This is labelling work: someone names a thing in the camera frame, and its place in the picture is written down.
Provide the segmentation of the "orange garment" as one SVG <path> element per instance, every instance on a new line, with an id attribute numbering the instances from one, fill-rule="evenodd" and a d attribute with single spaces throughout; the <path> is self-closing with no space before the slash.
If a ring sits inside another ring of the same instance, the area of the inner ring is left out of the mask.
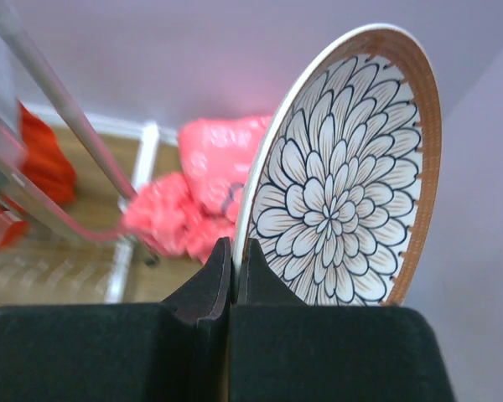
<path id="1" fill-rule="evenodd" d="M 18 103 L 20 133 L 27 148 L 21 172 L 60 207 L 75 201 L 76 172 L 53 130 Z M 29 231 L 30 223 L 0 208 L 0 249 Z"/>

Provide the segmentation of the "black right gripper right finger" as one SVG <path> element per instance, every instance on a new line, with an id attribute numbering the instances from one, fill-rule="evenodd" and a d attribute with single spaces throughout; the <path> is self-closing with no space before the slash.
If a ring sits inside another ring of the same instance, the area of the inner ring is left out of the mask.
<path id="1" fill-rule="evenodd" d="M 454 400 L 433 329 L 404 307 L 311 307 L 247 246 L 230 317 L 232 401 Z"/>

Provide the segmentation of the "flower plate brown rim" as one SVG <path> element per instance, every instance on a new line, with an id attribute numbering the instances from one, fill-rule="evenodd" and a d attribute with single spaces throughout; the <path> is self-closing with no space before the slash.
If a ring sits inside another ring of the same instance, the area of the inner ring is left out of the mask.
<path id="1" fill-rule="evenodd" d="M 276 110 L 241 197 L 237 287 L 258 245 L 309 305 L 399 304 L 427 237 L 442 146 L 422 45 L 371 23 L 322 50 Z"/>

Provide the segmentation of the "pink printed garment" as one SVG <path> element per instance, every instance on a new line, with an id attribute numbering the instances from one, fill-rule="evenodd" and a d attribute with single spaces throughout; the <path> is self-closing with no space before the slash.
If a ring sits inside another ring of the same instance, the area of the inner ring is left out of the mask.
<path id="1" fill-rule="evenodd" d="M 206 262 L 219 238 L 234 238 L 243 188 L 271 119 L 200 119 L 179 130 L 180 171 L 149 185 L 142 227 L 151 250 Z"/>

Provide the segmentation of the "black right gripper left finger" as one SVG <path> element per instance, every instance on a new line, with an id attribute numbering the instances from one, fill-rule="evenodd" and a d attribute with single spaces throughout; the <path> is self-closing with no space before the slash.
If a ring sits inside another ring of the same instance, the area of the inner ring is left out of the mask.
<path id="1" fill-rule="evenodd" d="M 160 302 L 0 307 L 0 401 L 217 401 L 231 245 Z"/>

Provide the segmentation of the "white clothes rail frame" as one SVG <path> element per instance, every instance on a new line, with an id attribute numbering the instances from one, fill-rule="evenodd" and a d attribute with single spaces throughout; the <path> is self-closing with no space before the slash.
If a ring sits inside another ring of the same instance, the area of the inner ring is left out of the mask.
<path id="1" fill-rule="evenodd" d="M 126 299 L 135 254 L 140 244 L 147 239 L 142 222 L 148 213 L 148 190 L 153 181 L 158 151 L 161 144 L 175 139 L 175 131 L 161 127 L 154 120 L 142 124 L 132 170 L 132 189 L 136 194 L 130 199 L 120 198 L 117 204 L 123 214 L 121 223 L 125 232 L 118 237 L 113 249 L 103 292 L 103 302 L 106 304 L 117 304 Z"/>

